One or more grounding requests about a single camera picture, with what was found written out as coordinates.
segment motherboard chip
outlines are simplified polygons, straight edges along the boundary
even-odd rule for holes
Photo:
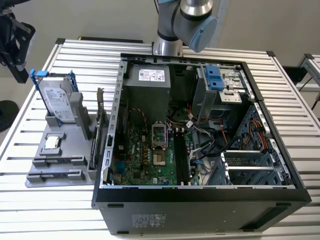
[[[153,151],[153,165],[165,166],[166,165],[166,152],[165,151]]]
[[[134,178],[134,179],[140,179],[140,178],[141,178],[141,172],[140,172],[140,171],[134,172],[134,173],[133,173],[133,178]]]

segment metal frame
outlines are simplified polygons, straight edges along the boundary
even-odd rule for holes
[[[320,55],[305,54],[300,60],[298,67],[303,67],[310,74],[316,84],[306,84],[303,91],[319,92],[320,91]],[[299,83],[296,87],[299,89],[303,86]]]
[[[243,234],[179,234],[151,235],[150,239],[239,239],[317,240],[320,237],[320,134],[319,127],[293,91],[288,79],[279,71],[265,51],[206,48],[195,53],[184,47],[185,57],[244,61],[264,98],[267,110],[308,189],[312,202],[264,232]],[[96,110],[97,87],[105,89],[104,107],[111,111],[113,91],[120,53],[150,54],[151,45],[142,43],[66,40],[55,45],[43,70],[65,73],[73,70],[83,105]],[[0,232],[7,237],[21,238],[111,238],[99,211],[91,210],[93,186],[26,189],[24,182],[31,159],[38,148],[45,128],[45,107],[31,90],[27,100],[0,147]]]

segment expansion slot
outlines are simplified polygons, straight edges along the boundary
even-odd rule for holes
[[[188,185],[189,170],[184,133],[175,132],[173,134],[173,141],[177,185]]]

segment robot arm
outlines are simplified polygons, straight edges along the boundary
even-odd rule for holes
[[[154,55],[181,57],[183,43],[197,53],[208,45],[217,26],[213,0],[158,0],[158,5]]]
[[[8,66],[18,83],[29,77],[26,69],[28,48],[36,30],[19,22],[11,7],[30,0],[0,0],[0,64]],[[195,52],[212,39],[217,19],[211,16],[213,0],[158,0],[157,40],[154,55],[182,57],[183,43]]]
[[[19,22],[10,9],[30,0],[0,0],[0,63],[7,66],[18,83],[26,83],[25,69],[29,44],[36,30]]]

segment case label sticker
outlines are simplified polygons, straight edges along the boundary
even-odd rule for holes
[[[47,103],[57,119],[62,122],[75,120],[67,94],[63,89],[58,87],[45,87],[44,93]]]
[[[132,214],[131,216],[134,228],[163,228],[167,214]]]
[[[139,81],[164,82],[165,70],[140,69]]]

